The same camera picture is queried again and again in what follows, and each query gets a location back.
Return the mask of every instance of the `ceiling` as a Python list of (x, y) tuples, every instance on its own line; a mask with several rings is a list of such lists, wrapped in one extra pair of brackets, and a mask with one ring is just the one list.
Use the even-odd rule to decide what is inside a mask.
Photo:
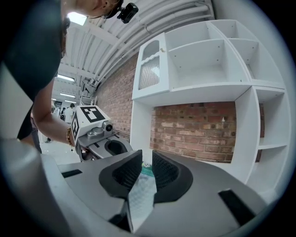
[[(74, 78), (74, 82), (55, 78), (52, 98), (69, 100), (69, 97), (60, 95), (64, 93), (76, 97), (70, 98), (70, 101), (79, 102), (83, 82), (89, 90), (84, 94), (93, 95), (99, 82), (107, 80), (138, 52), (140, 45), (155, 35), (214, 17), (210, 0), (125, 0), (123, 6), (130, 2), (138, 6), (139, 12), (128, 24), (116, 17), (87, 19), (83, 26), (71, 22), (66, 54), (58, 73)], [(188, 13), (175, 14), (181, 11)]]

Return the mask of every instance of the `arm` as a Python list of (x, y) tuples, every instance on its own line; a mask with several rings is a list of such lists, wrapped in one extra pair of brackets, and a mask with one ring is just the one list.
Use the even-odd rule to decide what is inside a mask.
[[(69, 124), (57, 118), (51, 113), (51, 94), (54, 84), (54, 79), (39, 93), (35, 98), (32, 113), (37, 128), (47, 137), (58, 142), (66, 143), (67, 129)], [(73, 136), (70, 136), (71, 143), (74, 145)]]

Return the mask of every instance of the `hair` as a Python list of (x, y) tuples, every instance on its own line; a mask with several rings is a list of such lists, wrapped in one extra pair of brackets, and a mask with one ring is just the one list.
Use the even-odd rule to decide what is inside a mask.
[(61, 58), (63, 58), (66, 54), (66, 35), (68, 32), (68, 28), (70, 26), (70, 19), (68, 17), (65, 17), (64, 20), (62, 21), (62, 45), (61, 45), (61, 49), (62, 49), (62, 56)]

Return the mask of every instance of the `white ceiling beam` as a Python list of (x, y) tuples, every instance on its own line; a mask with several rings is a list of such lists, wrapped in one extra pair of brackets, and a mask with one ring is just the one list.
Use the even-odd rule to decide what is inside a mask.
[(94, 76), (95, 76), (93, 73), (87, 72), (87, 71), (82, 70), (82, 69), (77, 69), (75, 67), (71, 67), (71, 66), (63, 64), (63, 63), (60, 63), (59, 71), (65, 71), (65, 72), (73, 73), (73, 74), (76, 74), (76, 75), (84, 76), (86, 78), (94, 78)]
[(79, 25), (77, 23), (71, 22), (69, 29), (71, 29), (71, 28), (79, 29), (81, 31), (84, 31), (85, 33), (89, 32), (92, 35), (94, 35), (95, 37), (98, 37), (98, 38), (108, 42), (111, 45), (115, 45), (116, 42), (118, 41), (118, 38), (116, 36), (112, 35), (108, 31), (105, 31), (101, 27), (98, 27), (98, 26), (88, 23), (88, 22), (86, 22), (84, 25)]

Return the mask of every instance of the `black sleeve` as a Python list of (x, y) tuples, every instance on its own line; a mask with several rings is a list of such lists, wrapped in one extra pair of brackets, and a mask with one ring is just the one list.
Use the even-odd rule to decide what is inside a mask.
[[(40, 0), (29, 10), (4, 57), (10, 73), (34, 102), (38, 92), (55, 77), (61, 61), (61, 3)], [(18, 138), (32, 131), (28, 112)]]

